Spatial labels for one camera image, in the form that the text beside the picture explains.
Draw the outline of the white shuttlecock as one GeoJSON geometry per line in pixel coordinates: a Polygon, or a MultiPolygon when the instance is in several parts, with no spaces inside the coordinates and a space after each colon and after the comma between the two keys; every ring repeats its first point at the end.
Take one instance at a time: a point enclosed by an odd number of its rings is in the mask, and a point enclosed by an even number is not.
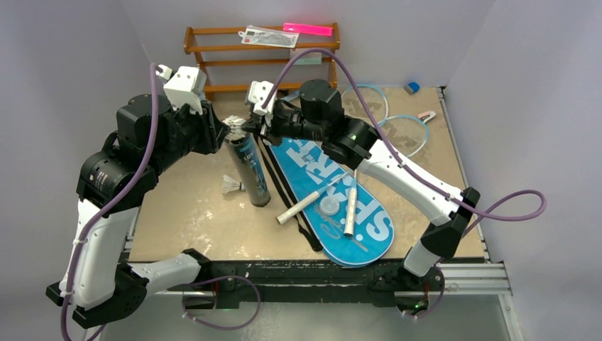
{"type": "Polygon", "coordinates": [[[229,175],[223,175],[223,183],[221,192],[223,195],[228,195],[234,192],[244,192],[246,190],[245,185],[229,175]]]}
{"type": "Polygon", "coordinates": [[[242,125],[246,122],[245,119],[238,116],[230,116],[222,121],[229,129],[225,136],[227,141],[238,141],[248,136],[248,133],[242,129],[242,125]]]}

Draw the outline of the black shuttlecock tube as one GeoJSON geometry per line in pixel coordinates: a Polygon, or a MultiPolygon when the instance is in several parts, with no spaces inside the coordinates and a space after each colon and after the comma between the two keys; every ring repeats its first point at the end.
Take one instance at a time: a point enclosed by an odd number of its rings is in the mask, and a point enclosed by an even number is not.
{"type": "Polygon", "coordinates": [[[271,196],[253,138],[244,131],[230,132],[224,143],[251,204],[265,207],[270,202],[271,196]]]}

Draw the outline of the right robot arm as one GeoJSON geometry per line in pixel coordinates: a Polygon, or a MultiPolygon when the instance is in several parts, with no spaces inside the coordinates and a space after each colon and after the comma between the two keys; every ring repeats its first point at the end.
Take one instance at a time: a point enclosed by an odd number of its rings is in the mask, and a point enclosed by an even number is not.
{"type": "Polygon", "coordinates": [[[436,178],[398,151],[377,125],[346,115],[341,93],[326,80],[304,82],[298,107],[276,99],[275,92],[271,82],[250,84],[246,104],[251,118],[243,124],[244,131],[274,146],[285,138],[318,141],[333,161],[380,181],[429,220],[398,271],[404,287],[417,288],[441,259],[455,255],[480,198],[478,191],[436,178]]]}

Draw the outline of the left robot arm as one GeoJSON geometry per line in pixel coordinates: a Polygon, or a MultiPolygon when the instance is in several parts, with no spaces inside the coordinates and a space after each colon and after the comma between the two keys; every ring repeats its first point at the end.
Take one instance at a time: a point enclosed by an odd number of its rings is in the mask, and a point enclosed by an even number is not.
{"type": "Polygon", "coordinates": [[[81,167],[72,256],[64,279],[46,290],[63,315],[72,305],[72,319],[86,329],[130,316],[155,293],[184,284],[201,291],[212,280],[209,260],[193,249],[149,264],[127,263],[121,253],[159,177],[189,153],[216,153],[228,127],[208,100],[195,109],[149,94],[119,108],[116,124],[81,167]]]}

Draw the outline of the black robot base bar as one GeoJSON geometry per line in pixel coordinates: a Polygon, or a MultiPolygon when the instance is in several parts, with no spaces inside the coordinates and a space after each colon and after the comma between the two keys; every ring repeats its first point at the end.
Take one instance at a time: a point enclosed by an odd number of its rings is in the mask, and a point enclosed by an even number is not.
{"type": "Polygon", "coordinates": [[[415,276],[403,268],[402,259],[360,268],[329,260],[210,261],[184,287],[214,293],[218,308],[256,301],[367,303],[419,314],[442,297],[444,275],[434,266],[425,276],[415,276]]]}

